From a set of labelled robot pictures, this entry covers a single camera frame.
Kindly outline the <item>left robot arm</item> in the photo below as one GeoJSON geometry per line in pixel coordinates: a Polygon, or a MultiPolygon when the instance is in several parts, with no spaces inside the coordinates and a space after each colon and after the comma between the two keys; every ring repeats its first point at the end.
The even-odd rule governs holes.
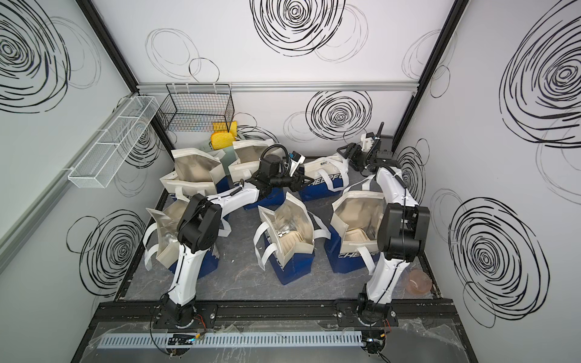
{"type": "Polygon", "coordinates": [[[313,179],[306,176],[304,155],[289,152],[284,145],[270,145],[259,157],[259,166],[250,177],[217,195],[192,196],[177,228],[179,258],[172,285],[161,298],[163,314],[178,328],[187,328],[196,319],[196,286],[201,265],[214,246],[222,220],[230,213],[255,204],[272,193],[274,188],[300,191],[313,179]]]}

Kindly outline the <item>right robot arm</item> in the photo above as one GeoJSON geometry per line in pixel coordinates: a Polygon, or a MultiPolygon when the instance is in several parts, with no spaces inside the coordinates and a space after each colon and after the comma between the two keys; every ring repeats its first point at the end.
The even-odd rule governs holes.
{"type": "Polygon", "coordinates": [[[397,324],[393,291],[404,270],[424,252],[431,217],[430,210],[408,190],[397,160],[381,150],[383,127],[381,123],[378,131],[365,134],[361,142],[337,149],[352,169],[370,172],[366,181],[376,181],[387,203],[376,233],[378,261],[358,297],[357,317],[368,327],[397,324]]]}

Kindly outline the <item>takeout bag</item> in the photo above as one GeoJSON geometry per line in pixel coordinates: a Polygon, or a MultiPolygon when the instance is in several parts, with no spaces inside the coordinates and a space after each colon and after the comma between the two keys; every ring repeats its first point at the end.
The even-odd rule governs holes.
{"type": "Polygon", "coordinates": [[[331,239],[325,252],[334,273],[367,269],[372,275],[379,257],[377,234],[386,201],[381,192],[347,191],[332,204],[331,239]]]}
{"type": "Polygon", "coordinates": [[[165,210],[147,208],[154,219],[142,239],[146,249],[144,256],[145,268],[152,269],[153,257],[172,273],[176,272],[179,258],[178,223],[189,204],[187,197],[178,198],[165,210]]]}
{"type": "Polygon", "coordinates": [[[222,165],[225,152],[207,153],[197,148],[172,150],[174,171],[160,178],[170,194],[181,191],[185,196],[217,195],[229,189],[228,178],[222,165]]]}
{"type": "Polygon", "coordinates": [[[342,192],[349,184],[349,163],[339,154],[320,157],[304,165],[305,176],[313,181],[299,191],[302,201],[329,198],[342,192]]]}
{"type": "MultiPolygon", "coordinates": [[[[258,169],[260,165],[260,156],[263,151],[274,145],[272,139],[267,140],[242,140],[233,142],[233,150],[235,153],[235,161],[228,166],[229,174],[234,186],[237,186],[241,179],[249,179],[258,169]]],[[[254,204],[244,206],[245,210],[256,209],[261,207],[280,206],[284,203],[284,192],[280,188],[272,189],[266,198],[254,204]]]]}
{"type": "Polygon", "coordinates": [[[325,223],[290,193],[276,210],[258,210],[261,224],[253,239],[258,266],[265,270],[270,264],[283,285],[308,275],[316,255],[315,242],[331,238],[325,223]]]}

